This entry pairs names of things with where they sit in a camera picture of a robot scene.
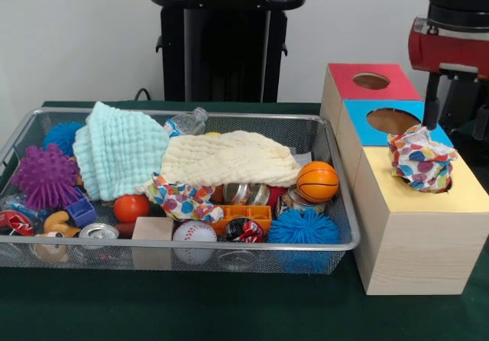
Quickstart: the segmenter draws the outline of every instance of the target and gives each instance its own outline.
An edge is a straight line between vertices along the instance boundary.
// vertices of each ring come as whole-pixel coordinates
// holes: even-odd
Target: plastic water bottle
[[[165,122],[164,129],[170,137],[180,135],[201,135],[206,127],[207,112],[203,108],[195,108],[193,112],[175,115]]]

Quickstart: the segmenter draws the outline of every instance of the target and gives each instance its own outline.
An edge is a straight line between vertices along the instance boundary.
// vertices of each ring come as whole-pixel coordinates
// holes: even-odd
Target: wire mesh basket
[[[10,178],[25,156],[28,146],[41,146],[44,136],[57,123],[85,122],[91,109],[42,108],[25,116],[7,144],[0,151],[3,163],[0,179],[1,197],[17,193]],[[145,112],[160,124],[177,111]],[[328,202],[325,214],[337,225],[340,243],[276,244],[235,242],[172,242],[132,239],[71,239],[25,236],[0,236],[0,266],[39,268],[91,268],[171,271],[246,271],[255,273],[331,274],[345,251],[360,240],[358,223],[351,203],[347,181],[338,155],[335,138],[328,122],[313,115],[250,115],[209,113],[207,132],[257,132],[282,145],[295,148],[297,154],[310,152],[314,160],[333,165],[340,179],[340,190]],[[114,225],[117,220],[111,207],[93,202],[96,222]],[[39,251],[59,256],[43,257]],[[188,264],[180,258],[185,252],[203,258]]]

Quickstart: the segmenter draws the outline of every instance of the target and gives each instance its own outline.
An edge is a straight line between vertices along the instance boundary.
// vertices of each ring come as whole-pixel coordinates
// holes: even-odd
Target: white wall
[[[307,0],[290,11],[282,102],[318,102],[328,62],[400,63],[410,69],[410,25],[427,0]],[[44,100],[163,98],[160,9],[150,0],[0,0],[0,145]]]

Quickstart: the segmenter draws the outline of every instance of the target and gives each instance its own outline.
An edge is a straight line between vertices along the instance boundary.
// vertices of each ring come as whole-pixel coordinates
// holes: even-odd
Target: blue spiky ball
[[[288,209],[272,221],[268,242],[287,244],[339,244],[336,224],[326,215],[308,209],[300,213]],[[292,274],[324,274],[334,252],[277,251],[276,258],[285,272]]]
[[[76,131],[83,125],[78,122],[58,123],[47,133],[43,140],[43,149],[46,151],[47,146],[56,144],[63,154],[72,157],[73,144],[75,143]]]

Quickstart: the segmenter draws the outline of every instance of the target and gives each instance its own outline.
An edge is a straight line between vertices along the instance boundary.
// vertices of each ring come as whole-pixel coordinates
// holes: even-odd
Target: silver tray rim
[[[181,110],[137,110],[124,109],[134,112],[143,112],[147,115],[174,115]],[[28,130],[37,115],[48,112],[62,113],[90,113],[92,108],[54,108],[43,107],[31,110],[21,120],[17,128],[12,132],[4,147],[0,150],[0,161],[4,161],[13,150],[19,138]],[[228,250],[265,250],[265,251],[301,251],[301,252],[343,252],[357,247],[360,242],[360,229],[355,213],[355,208],[351,200],[348,181],[345,176],[342,161],[338,152],[335,135],[329,121],[318,115],[291,115],[291,114],[260,114],[260,113],[234,113],[234,112],[209,112],[212,117],[236,117],[236,118],[257,118],[257,119],[302,119],[315,121],[325,127],[328,139],[329,150],[332,161],[339,175],[340,193],[345,206],[348,224],[351,231],[351,241],[345,244],[278,244],[278,243],[234,243],[234,242],[180,242],[170,240],[136,240],[136,239],[70,239],[70,238],[45,238],[45,237],[24,237],[24,236],[2,236],[2,243],[24,243],[24,244],[52,244],[52,245],[104,245],[121,247],[141,247],[141,248],[192,248],[192,249],[228,249]]]

